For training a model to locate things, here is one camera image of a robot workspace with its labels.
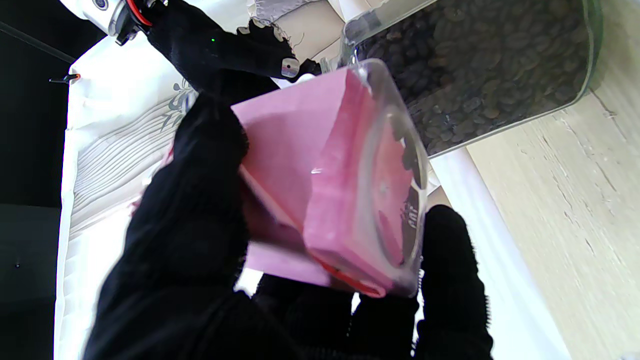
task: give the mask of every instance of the red wire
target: red wire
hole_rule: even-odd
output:
[[[149,20],[142,16],[140,9],[138,9],[136,3],[134,3],[133,0],[127,0],[127,4],[129,4],[129,8],[131,9],[133,15],[135,15],[141,23],[147,26],[153,26],[153,24]]]

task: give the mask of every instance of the black fuzzy glove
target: black fuzzy glove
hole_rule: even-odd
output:
[[[219,81],[225,69],[285,78],[283,61],[295,59],[291,47],[276,39],[273,27],[261,30],[251,36],[228,33],[197,7],[171,0],[154,21],[148,40],[196,91],[219,94],[225,89],[225,82]],[[264,41],[267,33],[273,40]]]

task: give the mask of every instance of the glass jar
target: glass jar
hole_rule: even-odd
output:
[[[324,67],[383,60],[432,157],[577,102],[601,39],[598,0],[388,1]]]

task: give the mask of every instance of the wooden surface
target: wooden surface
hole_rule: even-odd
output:
[[[468,147],[574,360],[640,350],[640,2],[602,2],[593,89]]]

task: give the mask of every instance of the white cloth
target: white cloth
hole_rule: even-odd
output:
[[[255,17],[272,23],[307,3],[318,0],[255,0]]]

